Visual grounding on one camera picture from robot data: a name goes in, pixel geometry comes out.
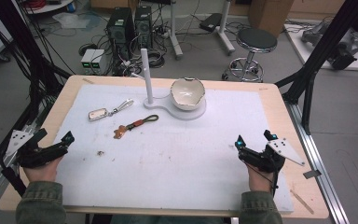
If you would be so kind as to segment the black round stool chrome base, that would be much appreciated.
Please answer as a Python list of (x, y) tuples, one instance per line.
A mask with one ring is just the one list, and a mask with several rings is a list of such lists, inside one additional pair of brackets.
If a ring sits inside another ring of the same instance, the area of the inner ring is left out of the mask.
[(228, 80), (229, 76), (234, 76), (242, 82), (262, 82), (264, 69), (254, 56), (256, 53), (270, 53), (275, 50), (277, 38), (265, 30), (247, 28), (238, 31), (236, 41), (248, 54), (246, 57), (232, 60), (221, 78)]

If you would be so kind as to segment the white bench power supply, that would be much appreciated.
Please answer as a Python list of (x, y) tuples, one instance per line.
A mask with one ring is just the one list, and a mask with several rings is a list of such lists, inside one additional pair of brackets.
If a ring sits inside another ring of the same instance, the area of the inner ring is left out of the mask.
[(86, 75), (94, 75), (95, 69), (93, 66), (94, 49), (87, 49), (81, 59), (81, 64)]
[(96, 49), (90, 60), (91, 70), (94, 75), (103, 75), (106, 68), (106, 56), (103, 49)]

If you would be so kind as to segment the person's left hand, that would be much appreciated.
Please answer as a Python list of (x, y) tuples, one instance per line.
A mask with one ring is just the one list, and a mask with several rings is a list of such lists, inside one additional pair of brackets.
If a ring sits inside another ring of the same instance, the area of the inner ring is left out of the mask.
[(56, 180), (57, 168), (61, 160), (62, 158), (58, 158), (40, 167), (24, 168), (23, 171), (30, 182), (36, 182), (36, 181), (54, 182)]

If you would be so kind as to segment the person's right hand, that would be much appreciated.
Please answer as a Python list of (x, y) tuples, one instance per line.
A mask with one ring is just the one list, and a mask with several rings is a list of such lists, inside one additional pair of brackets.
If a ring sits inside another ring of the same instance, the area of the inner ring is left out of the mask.
[(273, 173), (265, 173), (251, 164), (246, 164), (249, 176), (249, 188), (251, 191), (271, 192), (273, 185)]

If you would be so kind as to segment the white foam mat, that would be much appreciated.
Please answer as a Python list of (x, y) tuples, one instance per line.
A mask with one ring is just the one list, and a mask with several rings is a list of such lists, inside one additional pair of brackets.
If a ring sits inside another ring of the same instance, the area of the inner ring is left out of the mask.
[(85, 85), (60, 128), (75, 141), (57, 180), (66, 206), (234, 211), (248, 189), (234, 145), (261, 151), (269, 125), (254, 91), (206, 92), (206, 112), (184, 121), (159, 119), (114, 138), (114, 130), (151, 115), (143, 87)]

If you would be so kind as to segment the white-legged wooden desk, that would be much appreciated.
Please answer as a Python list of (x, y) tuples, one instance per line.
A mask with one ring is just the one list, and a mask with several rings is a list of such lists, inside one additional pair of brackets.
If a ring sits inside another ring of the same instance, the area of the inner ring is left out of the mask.
[[(222, 18), (220, 24), (215, 27), (214, 32), (218, 34), (220, 37), (225, 49), (227, 50), (227, 55), (230, 56), (234, 51), (235, 48), (231, 44), (230, 40), (228, 39), (227, 35), (225, 34), (226, 30), (226, 23), (227, 23), (227, 16), (229, 12), (229, 8), (231, 5), (232, 0), (224, 0), (223, 9), (222, 9)], [(180, 60), (183, 57), (183, 52), (180, 47), (180, 44), (177, 40), (176, 33), (175, 33), (175, 4), (176, 0), (170, 0), (171, 3), (171, 28), (168, 30), (169, 39), (171, 40), (172, 47), (175, 54), (175, 59)]]

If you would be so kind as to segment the white board with grey machine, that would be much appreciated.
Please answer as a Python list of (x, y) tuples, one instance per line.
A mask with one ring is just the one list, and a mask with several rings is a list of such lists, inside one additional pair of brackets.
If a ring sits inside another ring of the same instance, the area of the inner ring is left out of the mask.
[[(287, 21), (284, 24), (284, 30), (290, 36), (302, 63), (308, 60), (330, 23), (330, 20), (323, 20), (318, 24), (300, 21)], [(322, 68), (358, 71), (358, 37), (352, 33), (352, 30), (348, 30), (339, 40)]]

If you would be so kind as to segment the cardboard box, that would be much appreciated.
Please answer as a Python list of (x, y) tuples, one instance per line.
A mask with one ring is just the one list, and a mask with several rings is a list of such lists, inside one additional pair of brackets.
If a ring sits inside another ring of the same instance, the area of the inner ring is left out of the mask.
[(253, 28), (278, 37), (295, 0), (252, 0), (248, 21)]

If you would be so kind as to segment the wooden stick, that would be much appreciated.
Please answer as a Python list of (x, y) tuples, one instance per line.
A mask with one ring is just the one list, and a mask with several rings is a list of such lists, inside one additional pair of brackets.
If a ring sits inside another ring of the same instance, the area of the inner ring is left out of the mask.
[(311, 214), (314, 214), (313, 209), (294, 190), (290, 189), (290, 192)]

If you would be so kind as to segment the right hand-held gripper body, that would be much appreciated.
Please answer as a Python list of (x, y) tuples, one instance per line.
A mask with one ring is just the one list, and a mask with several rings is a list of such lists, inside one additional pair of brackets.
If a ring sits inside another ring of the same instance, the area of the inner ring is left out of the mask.
[(305, 165), (305, 162), (285, 138), (268, 141), (265, 149), (261, 152), (246, 147), (245, 150), (239, 151), (239, 159), (266, 173), (280, 171), (286, 159), (300, 166)]

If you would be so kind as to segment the white key stand with pegs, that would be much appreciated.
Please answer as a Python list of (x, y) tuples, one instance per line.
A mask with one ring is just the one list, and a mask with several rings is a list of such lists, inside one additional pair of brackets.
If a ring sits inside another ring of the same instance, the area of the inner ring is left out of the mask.
[(185, 111), (176, 107), (171, 100), (171, 87), (169, 94), (163, 97), (155, 97), (153, 95), (152, 81), (149, 67), (148, 50), (141, 49), (142, 72), (144, 74), (146, 99), (144, 100), (144, 107), (147, 109), (163, 109), (167, 111), (172, 117), (180, 120), (193, 120), (200, 118), (206, 112), (206, 99), (201, 103), (196, 110)]

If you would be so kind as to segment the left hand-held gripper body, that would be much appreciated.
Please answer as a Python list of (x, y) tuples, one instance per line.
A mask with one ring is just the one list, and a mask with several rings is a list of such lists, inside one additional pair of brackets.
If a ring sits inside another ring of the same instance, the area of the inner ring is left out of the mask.
[(30, 139), (35, 133), (14, 130), (9, 139), (6, 155), (16, 154), (16, 163), (24, 168), (36, 168), (54, 161), (68, 152), (61, 141), (49, 147), (31, 147)]

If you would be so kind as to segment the white eggshell-shaped ceramic bowl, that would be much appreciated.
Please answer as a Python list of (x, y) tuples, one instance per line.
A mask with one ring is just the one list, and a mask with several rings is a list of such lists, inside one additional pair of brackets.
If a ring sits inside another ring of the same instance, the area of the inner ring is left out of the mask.
[(170, 95), (176, 107), (192, 111), (198, 109), (204, 101), (205, 88), (197, 78), (182, 77), (173, 82)]

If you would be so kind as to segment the black computer tower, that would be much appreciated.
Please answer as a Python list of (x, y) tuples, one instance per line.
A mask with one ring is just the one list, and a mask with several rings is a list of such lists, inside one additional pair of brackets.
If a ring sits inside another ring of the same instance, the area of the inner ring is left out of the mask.
[(135, 10), (135, 28), (140, 49), (152, 48), (152, 17), (150, 6), (138, 6)]
[(116, 55), (124, 60), (130, 59), (131, 41), (135, 38), (131, 9), (115, 7), (106, 29)]

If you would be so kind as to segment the orange keychain with bear charm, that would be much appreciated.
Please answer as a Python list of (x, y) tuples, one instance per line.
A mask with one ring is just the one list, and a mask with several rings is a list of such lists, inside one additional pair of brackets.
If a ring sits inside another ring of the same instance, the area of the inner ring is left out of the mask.
[(114, 130), (114, 138), (120, 139), (125, 134), (125, 132), (129, 132), (132, 129), (139, 127), (147, 122), (157, 121), (158, 119), (159, 119), (159, 116), (154, 114), (154, 115), (150, 115), (144, 119), (138, 119), (128, 125), (120, 125), (116, 130)]

